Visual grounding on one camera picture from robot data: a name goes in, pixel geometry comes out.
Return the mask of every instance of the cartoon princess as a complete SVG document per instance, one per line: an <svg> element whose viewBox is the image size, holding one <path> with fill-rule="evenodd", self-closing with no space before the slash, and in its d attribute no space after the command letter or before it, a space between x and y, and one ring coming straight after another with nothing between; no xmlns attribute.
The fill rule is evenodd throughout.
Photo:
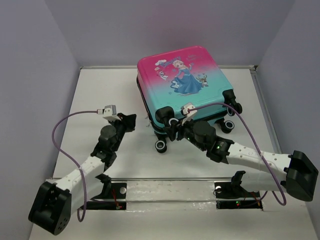
<svg viewBox="0 0 320 240"><path fill-rule="evenodd" d="M180 94L196 94L198 93L201 88L203 88L203 85L201 82L198 82L195 77L190 73L190 70L192 69L192 65L190 64L190 68L188 68L186 65L184 65L184 62L181 60L175 60L172 65L175 68L179 69L178 74L175 76L175 78L171 81L172 85L171 88L174 89L176 93Z"/></svg>

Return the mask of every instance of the cable connector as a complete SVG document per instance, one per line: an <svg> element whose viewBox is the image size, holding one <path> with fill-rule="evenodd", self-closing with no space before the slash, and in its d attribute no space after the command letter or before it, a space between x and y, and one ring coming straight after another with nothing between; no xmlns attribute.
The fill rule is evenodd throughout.
<svg viewBox="0 0 320 240"><path fill-rule="evenodd" d="M116 120L121 121L121 118L118 117L117 115L116 105L105 106L102 111L103 111L102 117L108 120L109 122L114 122Z"/></svg>
<svg viewBox="0 0 320 240"><path fill-rule="evenodd" d="M189 102L186 105L184 105L183 107L181 107L181 112L182 114L185 116L185 118L182 120L182 126L187 122L190 121L194 118L194 116L196 115L198 110L193 110L190 111L191 109L194 109L195 106Z"/></svg>

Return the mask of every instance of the gray wall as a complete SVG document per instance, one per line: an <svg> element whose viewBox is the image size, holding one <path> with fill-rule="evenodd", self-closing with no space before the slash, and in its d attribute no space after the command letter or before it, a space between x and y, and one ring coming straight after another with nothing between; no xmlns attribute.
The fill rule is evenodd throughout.
<svg viewBox="0 0 320 240"><path fill-rule="evenodd" d="M257 65L294 0L46 0L81 66L136 65L203 45L220 65Z"/></svg>
<svg viewBox="0 0 320 240"><path fill-rule="evenodd" d="M1 0L0 33L0 239L27 240L57 158L51 130L70 110L79 67L43 0Z"/></svg>
<svg viewBox="0 0 320 240"><path fill-rule="evenodd" d="M296 0L258 68L283 152L301 150L320 169L320 1ZM320 236L320 182L308 209Z"/></svg>

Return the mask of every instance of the reindeer illustration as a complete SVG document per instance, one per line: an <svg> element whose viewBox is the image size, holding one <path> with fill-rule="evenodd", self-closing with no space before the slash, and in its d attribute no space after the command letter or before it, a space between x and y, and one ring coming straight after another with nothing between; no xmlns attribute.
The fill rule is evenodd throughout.
<svg viewBox="0 0 320 240"><path fill-rule="evenodd" d="M203 74L203 76L201 78L196 77L196 79L198 79L202 83L202 87L204 87L204 86L209 87L208 82L207 82L207 77L208 76L206 74Z"/></svg>

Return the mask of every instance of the cartoon character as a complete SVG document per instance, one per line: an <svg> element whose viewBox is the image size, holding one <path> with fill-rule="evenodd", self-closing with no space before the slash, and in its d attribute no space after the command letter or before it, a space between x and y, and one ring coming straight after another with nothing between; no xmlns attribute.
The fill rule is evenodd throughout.
<svg viewBox="0 0 320 240"><path fill-rule="evenodd" d="M167 75L165 75L165 73L163 72L163 71L160 71L159 72L159 76L160 76L160 78L162 78L163 80L167 80L167 78L168 78L168 76Z"/></svg>
<svg viewBox="0 0 320 240"><path fill-rule="evenodd" d="M203 85L201 82L198 82L195 77L190 73L190 70L192 69L192 65L190 64L190 67L187 67L184 65L184 62L181 60L175 60L172 65L179 69L178 74L175 76L175 78L171 81L172 85L171 88L174 89L176 93L180 94L196 94L198 93L201 88L203 88Z"/></svg>
<svg viewBox="0 0 320 240"><path fill-rule="evenodd" d="M207 75L203 73L203 77L196 77L196 79L198 79L201 83L202 83L202 87L206 86L209 87L208 82L207 82Z"/></svg>

